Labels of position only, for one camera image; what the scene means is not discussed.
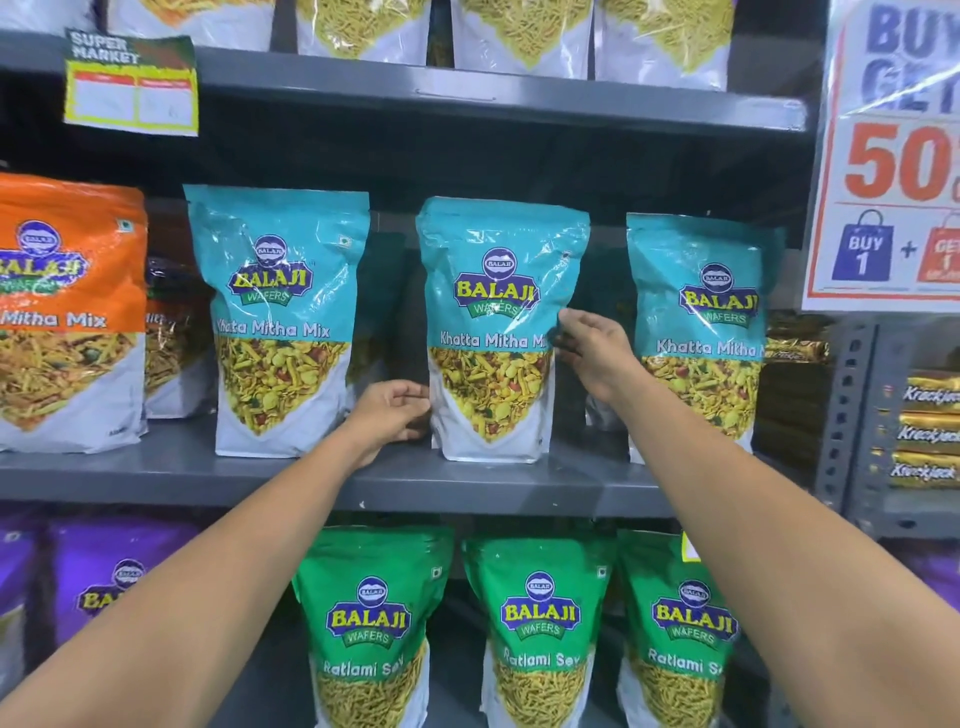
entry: shopping bag icon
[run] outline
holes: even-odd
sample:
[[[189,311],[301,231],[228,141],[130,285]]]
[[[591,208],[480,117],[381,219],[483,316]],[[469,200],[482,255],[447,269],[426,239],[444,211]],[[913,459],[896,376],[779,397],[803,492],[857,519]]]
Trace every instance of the shopping bag icon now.
[[[920,261],[917,281],[920,283],[960,283],[960,228],[950,228],[951,212],[940,228],[933,228],[926,241],[924,259]]]
[[[870,214],[876,215],[875,225],[864,223],[864,218]],[[837,259],[833,263],[833,279],[889,280],[893,250],[894,227],[883,224],[879,210],[864,210],[855,224],[843,228]]]

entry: purple snack bag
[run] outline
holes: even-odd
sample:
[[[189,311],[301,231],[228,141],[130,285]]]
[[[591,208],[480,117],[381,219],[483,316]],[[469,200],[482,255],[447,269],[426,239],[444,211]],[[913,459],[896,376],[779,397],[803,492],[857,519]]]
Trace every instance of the purple snack bag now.
[[[34,546],[30,531],[0,528],[0,699],[23,680],[23,627]]]
[[[941,599],[960,611],[960,544],[917,540],[891,545],[890,551]]]
[[[57,647],[197,533],[191,523],[142,518],[52,523]]]

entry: price tag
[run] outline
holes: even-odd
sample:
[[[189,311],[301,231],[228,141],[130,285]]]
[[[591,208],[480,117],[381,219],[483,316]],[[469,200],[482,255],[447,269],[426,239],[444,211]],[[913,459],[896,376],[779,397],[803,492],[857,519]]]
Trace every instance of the price tag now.
[[[803,308],[960,312],[953,0],[833,0]]]
[[[690,539],[687,538],[686,531],[684,531],[684,537],[680,541],[680,556],[685,564],[691,562],[700,563],[700,554],[697,553],[697,549],[693,547]]]
[[[196,136],[197,62],[189,37],[66,33],[63,121],[125,132]]]

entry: left hand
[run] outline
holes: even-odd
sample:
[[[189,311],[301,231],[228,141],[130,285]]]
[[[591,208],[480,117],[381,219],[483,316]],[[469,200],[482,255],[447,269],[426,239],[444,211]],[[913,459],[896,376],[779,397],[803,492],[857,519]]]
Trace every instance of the left hand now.
[[[370,465],[387,443],[422,437],[425,423],[415,423],[414,420],[429,411],[430,389],[422,384],[394,379],[367,387],[341,425],[362,448],[357,467]]]

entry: gold biscuit packet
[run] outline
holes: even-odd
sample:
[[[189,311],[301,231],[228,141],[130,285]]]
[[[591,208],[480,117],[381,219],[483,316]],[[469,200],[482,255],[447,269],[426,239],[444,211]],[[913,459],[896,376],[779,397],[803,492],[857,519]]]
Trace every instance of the gold biscuit packet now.
[[[897,450],[960,455],[960,415],[901,413]]]
[[[960,374],[918,370],[906,380],[904,412],[942,412],[960,415]]]
[[[901,488],[960,488],[960,457],[894,452],[890,484]]]

